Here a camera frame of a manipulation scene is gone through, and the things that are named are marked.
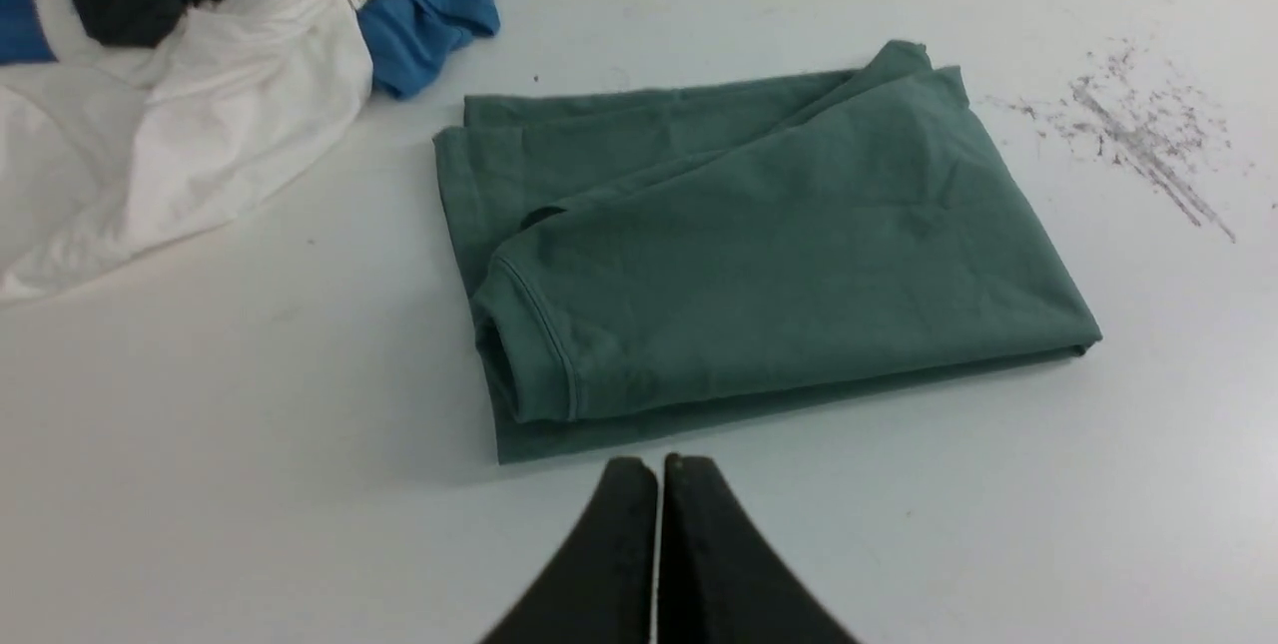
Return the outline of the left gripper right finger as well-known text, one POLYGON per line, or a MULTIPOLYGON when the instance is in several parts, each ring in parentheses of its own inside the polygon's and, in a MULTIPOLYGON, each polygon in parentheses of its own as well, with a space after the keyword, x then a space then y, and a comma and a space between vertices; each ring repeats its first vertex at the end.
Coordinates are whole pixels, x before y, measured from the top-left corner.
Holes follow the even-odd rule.
POLYGON ((659 641, 854 643, 768 544, 712 457, 668 454, 659 641))

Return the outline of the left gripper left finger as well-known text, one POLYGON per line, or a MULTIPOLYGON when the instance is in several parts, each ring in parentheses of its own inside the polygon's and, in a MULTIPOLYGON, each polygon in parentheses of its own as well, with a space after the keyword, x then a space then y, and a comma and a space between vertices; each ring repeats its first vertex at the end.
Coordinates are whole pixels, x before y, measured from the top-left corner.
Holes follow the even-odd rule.
POLYGON ((612 457, 571 533, 484 643, 647 643, 659 484, 612 457))

